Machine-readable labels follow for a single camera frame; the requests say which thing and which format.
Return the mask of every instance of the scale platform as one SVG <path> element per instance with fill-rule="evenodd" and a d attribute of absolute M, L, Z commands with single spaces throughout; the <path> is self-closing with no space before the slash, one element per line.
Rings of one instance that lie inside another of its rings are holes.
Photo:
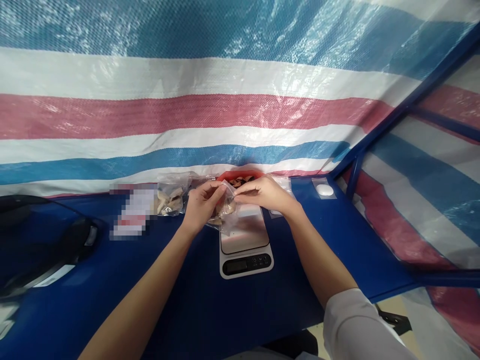
<path fill-rule="evenodd" d="M 219 252 L 220 275 L 227 280 L 264 273 L 274 267 L 270 239 L 260 206 L 241 205 L 238 222 L 230 235 L 220 233 Z"/>

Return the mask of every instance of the blue metal pole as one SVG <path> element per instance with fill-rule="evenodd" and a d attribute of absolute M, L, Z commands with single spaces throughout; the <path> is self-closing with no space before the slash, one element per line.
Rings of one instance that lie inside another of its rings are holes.
<path fill-rule="evenodd" d="M 422 286 L 480 288 L 480 270 L 419 273 L 415 278 Z"/>
<path fill-rule="evenodd" d="M 428 120 L 429 122 L 440 125 L 441 127 L 453 131 L 454 133 L 463 135 L 466 138 L 480 142 L 480 130 L 470 125 L 437 114 L 436 112 L 423 109 L 417 105 L 410 107 L 410 113 L 415 114 L 422 119 Z"/>
<path fill-rule="evenodd" d="M 442 84 L 450 75 L 460 68 L 480 47 L 480 22 L 458 43 L 458 45 L 440 62 L 436 69 L 397 106 L 375 129 L 367 134 L 343 160 L 330 172 L 337 178 L 350 163 L 375 143 L 385 132 L 404 118 L 410 106 L 418 104 L 428 96 L 437 86 Z"/>
<path fill-rule="evenodd" d="M 346 198 L 350 201 L 354 198 L 355 189 L 357 188 L 357 182 L 359 180 L 360 170 L 362 170 L 362 164 L 364 162 L 365 151 L 358 154 L 353 162 L 350 179 L 348 180 L 348 186 L 346 187 Z"/>

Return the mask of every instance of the red bowl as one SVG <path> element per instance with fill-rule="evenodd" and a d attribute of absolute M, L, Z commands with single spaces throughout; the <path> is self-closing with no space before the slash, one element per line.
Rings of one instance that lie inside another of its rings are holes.
<path fill-rule="evenodd" d="M 217 177 L 218 181 L 227 180 L 235 180 L 238 177 L 242 177 L 245 179 L 247 176 L 254 176 L 255 179 L 261 178 L 265 174 L 261 171 L 257 170 L 242 170 L 242 171 L 225 171 L 222 175 Z"/>

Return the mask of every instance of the tent wall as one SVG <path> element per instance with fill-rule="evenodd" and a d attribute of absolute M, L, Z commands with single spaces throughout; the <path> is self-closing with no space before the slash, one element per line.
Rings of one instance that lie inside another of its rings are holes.
<path fill-rule="evenodd" d="M 329 172 L 479 14 L 473 0 L 4 1 L 0 192 Z"/>
<path fill-rule="evenodd" d="M 480 128 L 480 56 L 421 104 Z M 345 188 L 348 171 L 339 182 Z M 480 268 L 480 143 L 408 116 L 365 156 L 353 201 L 403 262 L 421 270 Z M 480 357 L 475 288 L 419 288 L 403 295 L 427 359 Z"/>

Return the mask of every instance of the white sleeve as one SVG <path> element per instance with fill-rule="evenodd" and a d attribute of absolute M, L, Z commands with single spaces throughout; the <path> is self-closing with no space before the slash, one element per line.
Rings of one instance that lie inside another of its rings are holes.
<path fill-rule="evenodd" d="M 357 288 L 328 300 L 323 338 L 332 360 L 416 359 Z"/>

